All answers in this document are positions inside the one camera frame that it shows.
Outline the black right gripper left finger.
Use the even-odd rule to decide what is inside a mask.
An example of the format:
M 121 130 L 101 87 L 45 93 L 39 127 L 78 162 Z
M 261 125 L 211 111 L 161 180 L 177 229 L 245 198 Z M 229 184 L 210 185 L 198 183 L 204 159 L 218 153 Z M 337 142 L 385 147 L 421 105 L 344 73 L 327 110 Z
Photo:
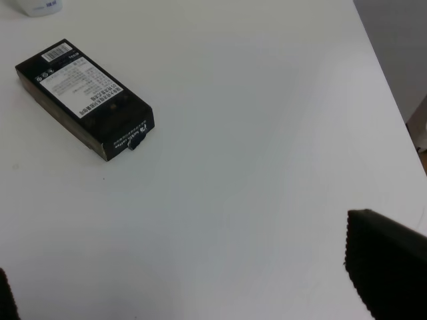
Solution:
M 21 319 L 6 273 L 3 269 L 0 269 L 0 317 L 1 320 Z

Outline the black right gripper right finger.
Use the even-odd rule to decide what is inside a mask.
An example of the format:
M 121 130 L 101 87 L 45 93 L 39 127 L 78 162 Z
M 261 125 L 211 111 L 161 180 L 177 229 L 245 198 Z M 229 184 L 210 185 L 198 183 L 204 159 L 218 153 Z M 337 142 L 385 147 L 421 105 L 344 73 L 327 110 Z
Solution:
M 373 210 L 349 210 L 344 266 L 374 319 L 426 318 L 426 236 Z

